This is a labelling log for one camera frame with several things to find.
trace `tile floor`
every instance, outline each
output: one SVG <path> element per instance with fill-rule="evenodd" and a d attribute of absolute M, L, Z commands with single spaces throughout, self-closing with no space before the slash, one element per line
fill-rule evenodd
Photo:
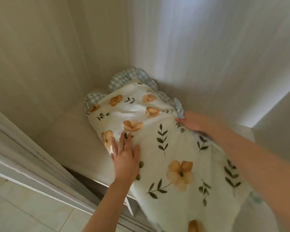
<path fill-rule="evenodd" d="M 78 232 L 90 216 L 0 177 L 0 231 Z"/>

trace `floral blanket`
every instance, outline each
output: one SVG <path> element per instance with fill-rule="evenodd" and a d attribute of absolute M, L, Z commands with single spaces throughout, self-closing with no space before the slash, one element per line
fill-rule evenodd
<path fill-rule="evenodd" d="M 134 79 L 103 97 L 87 118 L 106 149 L 124 130 L 139 143 L 131 191 L 162 231 L 230 232 L 251 187 L 213 141 L 175 122 L 175 109 Z"/>

